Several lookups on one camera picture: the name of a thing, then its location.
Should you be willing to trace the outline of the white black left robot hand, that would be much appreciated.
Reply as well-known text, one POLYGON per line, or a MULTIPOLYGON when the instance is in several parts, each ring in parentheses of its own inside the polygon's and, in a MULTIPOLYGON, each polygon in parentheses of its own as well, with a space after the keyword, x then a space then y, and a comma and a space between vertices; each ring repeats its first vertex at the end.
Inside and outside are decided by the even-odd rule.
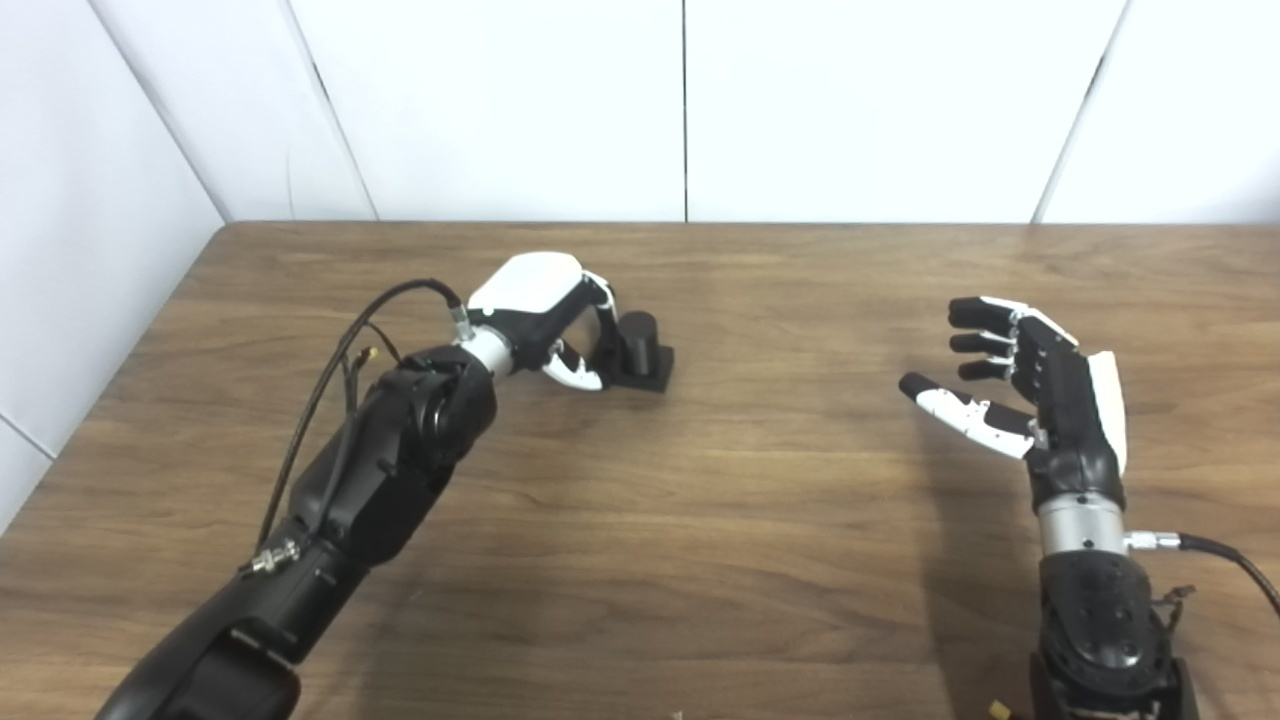
POLYGON ((543 372, 586 392, 611 386, 566 340, 588 310, 596 314, 603 346, 617 332, 612 286, 567 252, 525 252, 508 259, 465 304, 474 334, 457 345, 502 380, 517 372, 543 372))

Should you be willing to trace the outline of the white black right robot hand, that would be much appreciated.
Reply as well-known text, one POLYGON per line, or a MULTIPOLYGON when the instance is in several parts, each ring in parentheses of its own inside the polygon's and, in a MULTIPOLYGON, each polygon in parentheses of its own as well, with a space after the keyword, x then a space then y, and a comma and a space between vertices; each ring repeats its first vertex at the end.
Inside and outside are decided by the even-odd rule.
POLYGON ((1093 495, 1126 507, 1126 406, 1114 352, 1084 354, 1043 311, 991 296, 952 299, 948 347, 980 359, 963 380, 1002 380, 1029 413, 950 389, 909 372, 900 392, 970 442, 1025 464, 1033 509, 1060 495, 1093 495))

